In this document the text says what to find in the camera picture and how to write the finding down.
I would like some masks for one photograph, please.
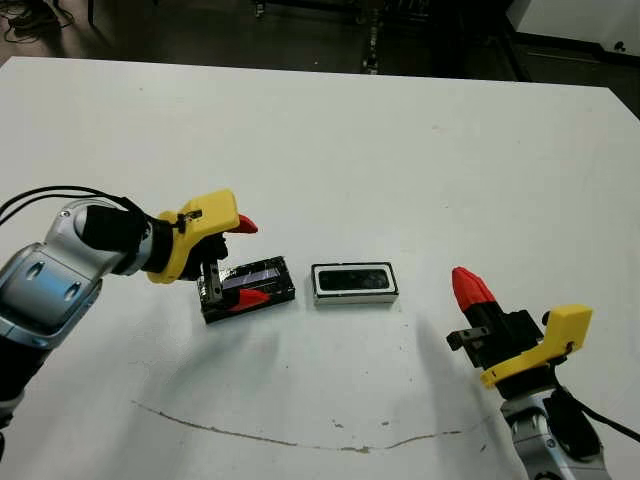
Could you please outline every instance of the table surface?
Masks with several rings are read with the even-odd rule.
[[[234,190],[295,301],[205,326],[192,284],[110,276],[32,381],[2,477],[525,478],[501,400],[445,336],[450,271],[505,310],[585,303],[559,370],[640,429],[640,128],[606,89],[14,58],[0,69],[2,197],[80,184],[150,213]],[[2,228],[0,261],[55,201]],[[312,302],[310,266],[392,262],[392,306]],[[613,478],[636,445],[596,425]]]

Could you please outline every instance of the dark floor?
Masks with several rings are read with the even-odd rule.
[[[266,15],[256,19],[252,0],[160,0],[159,6],[151,0],[96,0],[96,28],[87,22],[86,0],[61,4],[75,16],[74,24],[34,43],[0,39],[0,64],[27,55],[359,73],[368,38],[366,25],[338,13],[268,4]],[[6,20],[0,25],[7,29]],[[432,26],[385,22],[379,73],[516,80],[499,40],[468,35],[460,48]],[[637,66],[526,41],[518,39],[516,52],[532,81],[606,86],[640,116]],[[459,52],[459,61],[448,73],[450,52]]]

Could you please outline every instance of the yellow plastic bracket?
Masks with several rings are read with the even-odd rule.
[[[179,213],[187,216],[185,232],[173,229],[173,248],[167,266],[160,273],[147,272],[153,283],[177,280],[184,270],[189,252],[200,240],[240,225],[236,199],[231,190],[219,190],[196,197],[189,200],[179,212],[162,212],[158,219],[175,223]]]
[[[582,348],[593,310],[584,305],[556,307],[549,314],[542,343],[517,357],[485,370],[480,378],[487,388],[518,373],[541,367],[554,358]]]

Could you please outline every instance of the brown scribble line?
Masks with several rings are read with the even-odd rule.
[[[350,453],[367,454],[367,453],[370,453],[373,450],[392,450],[394,448],[401,447],[403,445],[407,445],[408,443],[417,442],[418,440],[425,440],[425,439],[429,439],[429,438],[437,438],[437,437],[441,437],[441,436],[445,436],[445,435],[460,435],[462,433],[465,433],[462,430],[449,430],[449,431],[440,432],[440,433],[417,435],[415,437],[407,438],[406,440],[402,440],[401,442],[397,442],[397,443],[394,443],[392,445],[388,445],[386,447],[372,447],[372,446],[363,445],[360,448],[351,447],[351,446],[334,448],[334,447],[325,447],[325,446],[320,446],[320,445],[304,445],[304,444],[301,444],[301,443],[285,442],[284,440],[276,440],[275,438],[261,437],[261,436],[258,436],[258,435],[250,435],[248,433],[234,432],[234,431],[231,431],[231,430],[223,430],[221,428],[214,427],[214,426],[207,427],[205,425],[200,425],[198,423],[193,423],[193,422],[189,422],[187,420],[182,420],[181,418],[173,417],[173,416],[171,416],[171,415],[169,415],[167,413],[164,413],[161,410],[156,410],[155,408],[148,407],[147,405],[143,405],[142,403],[136,402],[135,400],[131,400],[131,403],[133,403],[135,406],[137,406],[137,407],[139,407],[139,408],[141,408],[143,410],[146,410],[149,413],[153,413],[155,415],[158,415],[159,417],[162,417],[162,418],[164,418],[166,420],[170,420],[172,422],[179,423],[180,425],[184,425],[185,427],[190,427],[190,428],[194,428],[194,429],[197,429],[197,430],[204,430],[204,431],[207,431],[207,432],[219,433],[221,435],[229,435],[229,436],[232,436],[232,437],[246,438],[248,440],[255,440],[257,442],[271,443],[271,444],[280,445],[280,446],[283,446],[283,447],[307,448],[307,449],[312,449],[312,450],[324,450],[324,451],[334,451],[334,452],[350,452]],[[466,431],[466,433],[472,432],[473,430],[478,428],[480,425],[482,425],[484,422],[486,422],[489,418],[491,418],[491,416],[487,416],[487,417],[483,418],[480,422],[475,424],[473,427],[469,428]]]
[[[384,450],[391,450],[392,448],[401,447],[402,445],[406,445],[407,443],[415,442],[417,440],[424,440],[425,438],[436,438],[442,437],[444,435],[460,435],[461,430],[450,430],[448,432],[440,432],[440,433],[430,433],[427,435],[418,435],[416,437],[407,438],[406,440],[402,440],[401,442],[394,443],[393,445],[389,445],[388,447],[384,447]]]

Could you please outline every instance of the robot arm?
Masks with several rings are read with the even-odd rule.
[[[222,233],[257,231],[238,214],[231,191],[195,198],[158,219],[127,202],[121,205],[129,209],[94,198],[69,203],[43,243],[23,248],[0,270],[0,429],[29,380],[96,301],[105,275],[143,270],[156,283],[199,280],[209,308],[230,307],[217,269],[227,256]],[[3,446],[0,433],[0,457]]]
[[[526,310],[505,313],[480,277],[458,267],[453,289],[472,328],[447,336],[464,348],[482,382],[505,399],[501,412],[531,480],[610,480],[603,447],[587,419],[640,441],[640,435],[597,414],[561,386],[555,368],[584,343],[592,310],[566,305],[543,318],[545,335]]]

